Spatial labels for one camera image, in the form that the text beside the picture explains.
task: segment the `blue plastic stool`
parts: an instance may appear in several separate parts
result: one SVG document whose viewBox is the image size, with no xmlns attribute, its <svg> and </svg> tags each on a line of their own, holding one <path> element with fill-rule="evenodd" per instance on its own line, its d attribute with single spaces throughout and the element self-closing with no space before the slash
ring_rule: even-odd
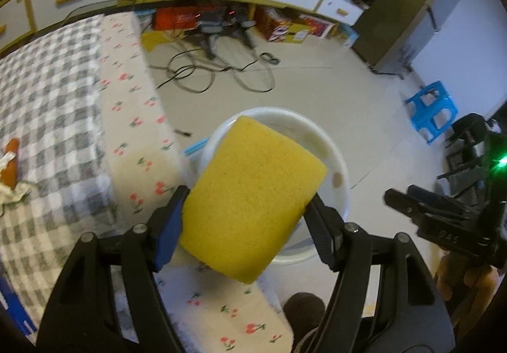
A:
<svg viewBox="0 0 507 353">
<path fill-rule="evenodd" d="M 430 105 L 425 105 L 421 97 L 425 94 L 438 93 Z M 446 89 L 440 81 L 435 81 L 433 84 L 425 86 L 412 98 L 405 101 L 406 104 L 413 102 L 415 105 L 415 113 L 410 118 L 412 126 L 416 131 L 420 131 L 426 128 L 431 135 L 431 139 L 427 140 L 427 144 L 430 145 L 433 141 L 442 133 L 447 130 L 452 124 L 452 121 L 458 115 L 458 109 L 452 102 L 451 97 L 447 93 Z M 443 109 L 447 109 L 451 112 L 451 118 L 440 128 L 437 128 L 434 117 Z"/>
</svg>

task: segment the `yellow sponge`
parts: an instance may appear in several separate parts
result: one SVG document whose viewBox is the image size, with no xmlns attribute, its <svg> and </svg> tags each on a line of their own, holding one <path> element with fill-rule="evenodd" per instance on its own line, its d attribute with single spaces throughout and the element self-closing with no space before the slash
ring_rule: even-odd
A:
<svg viewBox="0 0 507 353">
<path fill-rule="evenodd" d="M 252 283 L 283 247 L 326 173 L 293 140 L 242 116 L 183 205 L 180 243 L 212 269 Z"/>
</svg>

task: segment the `green light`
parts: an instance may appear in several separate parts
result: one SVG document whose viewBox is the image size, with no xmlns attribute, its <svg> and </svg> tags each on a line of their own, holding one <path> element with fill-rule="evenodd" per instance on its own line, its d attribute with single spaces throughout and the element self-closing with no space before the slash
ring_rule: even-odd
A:
<svg viewBox="0 0 507 353">
<path fill-rule="evenodd" d="M 500 168 L 507 166 L 507 155 L 498 162 Z"/>
</svg>

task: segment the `blue gripper pad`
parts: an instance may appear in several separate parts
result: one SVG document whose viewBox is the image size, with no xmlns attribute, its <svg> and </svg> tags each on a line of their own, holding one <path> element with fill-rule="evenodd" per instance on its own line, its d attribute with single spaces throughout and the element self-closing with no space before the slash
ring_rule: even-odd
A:
<svg viewBox="0 0 507 353">
<path fill-rule="evenodd" d="M 18 296 L 12 290 L 9 281 L 3 275 L 0 267 L 0 309 L 3 308 L 16 326 L 23 332 L 25 336 L 29 336 L 37 331 L 30 316 L 23 308 Z"/>
<path fill-rule="evenodd" d="M 155 238 L 154 271 L 158 272 L 171 261 L 182 233 L 183 203 L 190 190 L 179 186 L 165 207 L 157 208 L 146 223 Z"/>
</svg>

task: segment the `screw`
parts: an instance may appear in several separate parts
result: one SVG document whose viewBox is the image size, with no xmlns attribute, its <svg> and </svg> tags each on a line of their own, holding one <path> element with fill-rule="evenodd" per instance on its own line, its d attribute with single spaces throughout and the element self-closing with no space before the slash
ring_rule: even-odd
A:
<svg viewBox="0 0 507 353">
<path fill-rule="evenodd" d="M 136 224 L 132 230 L 134 231 L 135 234 L 142 234 L 145 233 L 147 229 L 148 226 L 146 224 L 139 223 Z"/>
<path fill-rule="evenodd" d="M 410 241 L 410 237 L 407 233 L 398 233 L 396 238 L 400 243 L 407 244 Z"/>
<path fill-rule="evenodd" d="M 95 234 L 88 232 L 81 236 L 81 241 L 83 243 L 89 243 L 90 241 L 93 240 L 93 237 L 95 237 Z"/>
<path fill-rule="evenodd" d="M 349 233 L 357 233 L 359 231 L 359 226 L 356 223 L 349 221 L 348 223 L 345 223 L 345 229 Z"/>
</svg>

